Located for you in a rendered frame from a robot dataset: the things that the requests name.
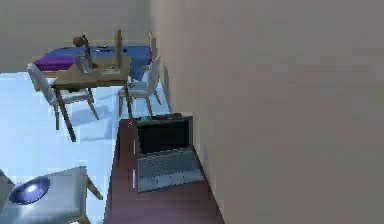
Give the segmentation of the grey laptop computer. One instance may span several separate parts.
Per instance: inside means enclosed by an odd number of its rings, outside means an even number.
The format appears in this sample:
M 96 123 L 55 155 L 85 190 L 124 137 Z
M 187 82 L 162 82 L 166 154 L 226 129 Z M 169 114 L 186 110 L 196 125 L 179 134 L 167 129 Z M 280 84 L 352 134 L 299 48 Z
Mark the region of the grey laptop computer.
M 194 151 L 192 116 L 139 119 L 134 155 L 139 193 L 204 180 Z

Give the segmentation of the dark red wooden desk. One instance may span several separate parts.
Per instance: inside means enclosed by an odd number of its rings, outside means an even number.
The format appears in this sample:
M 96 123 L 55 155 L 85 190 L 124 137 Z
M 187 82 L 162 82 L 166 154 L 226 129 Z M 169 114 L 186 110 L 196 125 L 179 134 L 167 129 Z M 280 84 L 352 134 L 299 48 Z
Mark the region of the dark red wooden desk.
M 133 188 L 135 124 L 135 119 L 118 123 L 104 224 L 225 224 L 206 175 L 153 192 Z

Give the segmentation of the dark desk lamp red shade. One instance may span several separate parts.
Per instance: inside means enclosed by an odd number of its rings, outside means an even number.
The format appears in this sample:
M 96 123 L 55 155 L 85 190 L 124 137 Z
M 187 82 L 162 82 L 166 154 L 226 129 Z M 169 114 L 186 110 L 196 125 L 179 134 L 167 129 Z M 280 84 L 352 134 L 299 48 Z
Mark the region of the dark desk lamp red shade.
M 83 47 L 84 48 L 84 58 L 88 61 L 88 67 L 91 69 L 96 69 L 98 67 L 91 59 L 91 49 L 89 46 L 89 41 L 87 37 L 82 34 L 81 36 L 77 36 L 73 38 L 73 45 L 75 47 Z

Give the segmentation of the white chair wooden legs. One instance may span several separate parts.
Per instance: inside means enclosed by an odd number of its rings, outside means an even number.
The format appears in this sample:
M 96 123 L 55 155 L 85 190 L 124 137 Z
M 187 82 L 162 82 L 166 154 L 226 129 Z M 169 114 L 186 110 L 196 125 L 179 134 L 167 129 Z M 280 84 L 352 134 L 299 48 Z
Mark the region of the white chair wooden legs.
M 123 99 L 126 97 L 126 94 L 129 94 L 129 97 L 127 98 L 128 101 L 131 99 L 143 98 L 146 102 L 149 115 L 153 115 L 150 97 L 154 95 L 158 103 L 160 103 L 159 97 L 155 94 L 160 79 L 160 62 L 161 57 L 158 56 L 149 64 L 148 70 L 143 75 L 143 81 L 128 81 L 127 88 L 122 87 L 118 91 L 119 115 L 122 115 Z
M 54 89 L 51 87 L 53 80 L 47 78 L 45 74 L 33 63 L 29 63 L 27 65 L 27 72 L 29 73 L 30 78 L 37 84 L 47 103 L 54 109 L 56 129 L 59 129 L 59 102 L 56 98 Z M 60 93 L 65 104 L 86 101 L 95 118 L 99 118 L 98 113 L 96 112 L 96 109 L 93 105 L 94 98 L 90 88 L 78 89 L 77 91 L 61 90 Z

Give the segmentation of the thin wooden panel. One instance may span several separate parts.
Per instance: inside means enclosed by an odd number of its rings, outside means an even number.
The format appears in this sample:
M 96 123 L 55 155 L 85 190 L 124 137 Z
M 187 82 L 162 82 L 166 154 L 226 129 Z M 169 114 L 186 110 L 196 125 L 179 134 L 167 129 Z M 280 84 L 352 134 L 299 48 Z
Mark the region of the thin wooden panel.
M 116 31 L 115 35 L 115 48 L 116 48 L 116 60 L 117 66 L 121 68 L 121 60 L 122 60 L 122 31 L 119 29 Z

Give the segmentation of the light wooden table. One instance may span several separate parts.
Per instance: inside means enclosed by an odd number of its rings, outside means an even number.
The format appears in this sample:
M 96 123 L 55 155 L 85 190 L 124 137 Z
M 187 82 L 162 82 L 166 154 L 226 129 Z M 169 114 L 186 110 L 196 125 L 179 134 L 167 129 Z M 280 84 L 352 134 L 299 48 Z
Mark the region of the light wooden table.
M 57 72 L 57 79 L 52 83 L 52 88 L 59 102 L 59 108 L 64 118 L 69 136 L 72 142 L 76 141 L 76 135 L 67 113 L 65 103 L 60 93 L 66 89 L 92 89 L 98 87 L 121 86 L 127 88 L 128 77 L 131 72 L 131 58 L 122 56 L 121 73 L 119 75 L 103 75 L 101 72 L 106 69 L 119 69 L 117 66 L 116 57 L 99 57 L 93 60 L 98 65 L 96 69 L 92 69 L 89 74 L 82 74 L 77 66 L 73 64 L 68 70 Z M 131 104 L 127 100 L 129 94 L 126 94 L 126 102 L 129 113 L 129 118 L 132 119 Z

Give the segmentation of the blue and purple bed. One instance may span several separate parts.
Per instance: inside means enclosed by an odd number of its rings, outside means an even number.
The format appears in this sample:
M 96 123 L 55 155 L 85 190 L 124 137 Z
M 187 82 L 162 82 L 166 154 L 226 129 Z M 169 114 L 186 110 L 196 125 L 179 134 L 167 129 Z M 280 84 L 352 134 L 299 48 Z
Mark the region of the blue and purple bed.
M 45 53 L 34 64 L 41 71 L 68 70 L 74 63 L 74 57 L 84 54 L 84 47 L 63 47 Z M 113 57 L 116 55 L 114 46 L 93 46 L 91 57 Z M 145 66 L 152 61 L 151 49 L 149 46 L 123 46 L 122 55 L 131 58 L 132 75 L 137 81 L 141 81 L 144 75 Z

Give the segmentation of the clear glass vase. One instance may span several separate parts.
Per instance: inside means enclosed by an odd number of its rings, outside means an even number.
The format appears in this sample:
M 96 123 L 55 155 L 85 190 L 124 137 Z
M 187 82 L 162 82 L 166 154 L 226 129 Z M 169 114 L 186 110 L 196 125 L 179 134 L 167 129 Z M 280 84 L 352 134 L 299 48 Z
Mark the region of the clear glass vase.
M 75 57 L 75 65 L 82 74 L 89 74 L 92 70 L 90 59 L 84 55 Z

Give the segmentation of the grey chair wooden legs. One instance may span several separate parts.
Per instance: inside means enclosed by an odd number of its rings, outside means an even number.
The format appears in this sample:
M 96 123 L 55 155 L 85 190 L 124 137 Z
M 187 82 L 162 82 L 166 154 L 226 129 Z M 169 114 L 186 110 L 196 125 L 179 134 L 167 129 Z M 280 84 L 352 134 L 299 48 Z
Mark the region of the grey chair wooden legs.
M 39 201 L 29 205 L 13 204 L 8 193 L 0 211 L 0 224 L 91 224 L 87 214 L 87 192 L 102 200 L 103 196 L 87 174 L 78 166 L 46 175 L 50 188 Z

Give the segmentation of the shiny blue bowl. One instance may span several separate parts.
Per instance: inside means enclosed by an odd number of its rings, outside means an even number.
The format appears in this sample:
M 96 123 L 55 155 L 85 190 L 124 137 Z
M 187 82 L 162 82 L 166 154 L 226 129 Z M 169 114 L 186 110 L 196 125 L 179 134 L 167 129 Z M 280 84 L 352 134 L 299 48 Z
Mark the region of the shiny blue bowl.
M 9 200 L 17 205 L 29 205 L 43 198 L 50 188 L 50 179 L 37 176 L 15 185 L 9 195 Z

